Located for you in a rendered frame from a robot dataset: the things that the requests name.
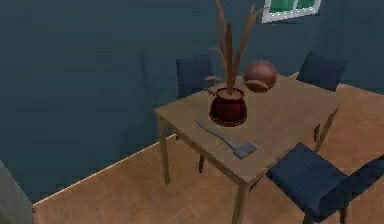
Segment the brown wooden table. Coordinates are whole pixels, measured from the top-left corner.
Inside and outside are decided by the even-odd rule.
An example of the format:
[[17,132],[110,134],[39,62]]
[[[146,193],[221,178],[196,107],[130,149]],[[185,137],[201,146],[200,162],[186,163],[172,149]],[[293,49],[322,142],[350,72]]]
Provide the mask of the brown wooden table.
[[207,92],[200,91],[155,110],[164,181],[170,182],[166,135],[173,129],[181,140],[238,185],[231,224],[242,224],[250,186],[295,146],[307,130],[322,122],[331,123],[331,114],[340,105],[335,93],[290,77],[279,76],[274,87],[264,93],[247,90],[241,80],[237,83],[245,93],[247,120],[232,128],[212,121],[207,124],[236,143],[256,144],[258,149],[244,159],[237,158],[223,141],[196,124],[198,119],[208,120],[213,96]]

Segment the white framed window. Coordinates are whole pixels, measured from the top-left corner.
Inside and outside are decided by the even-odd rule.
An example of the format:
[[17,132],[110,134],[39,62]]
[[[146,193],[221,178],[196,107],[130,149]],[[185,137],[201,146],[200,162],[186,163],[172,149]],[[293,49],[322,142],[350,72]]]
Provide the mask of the white framed window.
[[322,0],[265,0],[262,22],[271,23],[316,14]]

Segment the brown round ball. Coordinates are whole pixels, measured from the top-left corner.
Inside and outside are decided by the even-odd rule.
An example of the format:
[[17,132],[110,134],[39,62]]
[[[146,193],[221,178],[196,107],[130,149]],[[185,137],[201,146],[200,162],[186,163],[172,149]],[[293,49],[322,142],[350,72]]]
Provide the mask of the brown round ball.
[[246,87],[253,92],[270,90],[277,80],[275,67],[268,61],[255,61],[244,72]]

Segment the blue cushioned chair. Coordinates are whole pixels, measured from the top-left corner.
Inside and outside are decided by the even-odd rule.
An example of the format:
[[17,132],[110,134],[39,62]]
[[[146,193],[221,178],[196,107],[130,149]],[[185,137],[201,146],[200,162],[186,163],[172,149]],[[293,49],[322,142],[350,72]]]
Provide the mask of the blue cushioned chair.
[[185,98],[214,85],[206,77],[213,74],[207,55],[176,60],[179,98]]
[[300,68],[291,77],[298,81],[335,92],[347,61],[328,59],[316,53],[309,52]]
[[321,223],[335,212],[346,224],[348,206],[384,175],[384,154],[347,175],[298,143],[266,176],[305,214],[302,224]]

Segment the grey cupboard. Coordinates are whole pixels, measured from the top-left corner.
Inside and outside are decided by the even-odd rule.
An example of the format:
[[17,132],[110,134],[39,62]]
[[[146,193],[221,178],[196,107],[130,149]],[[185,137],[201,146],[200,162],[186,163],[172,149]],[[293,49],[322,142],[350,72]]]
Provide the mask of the grey cupboard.
[[34,224],[31,201],[1,160],[0,224]]

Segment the house plant in red pot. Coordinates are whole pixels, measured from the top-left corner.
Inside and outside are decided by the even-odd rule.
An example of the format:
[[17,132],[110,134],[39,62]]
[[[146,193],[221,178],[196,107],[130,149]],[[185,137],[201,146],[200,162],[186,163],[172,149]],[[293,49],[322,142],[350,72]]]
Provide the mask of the house plant in red pot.
[[219,47],[214,48],[214,50],[221,57],[222,67],[225,72],[225,86],[215,91],[209,90],[209,93],[214,96],[210,105],[209,117],[218,125],[235,127],[241,125],[247,119],[244,92],[235,86],[236,75],[241,64],[249,32],[257,17],[266,10],[266,7],[255,10],[255,5],[251,5],[239,48],[234,51],[232,25],[226,22],[220,0],[215,0],[215,4],[217,7],[217,39]]

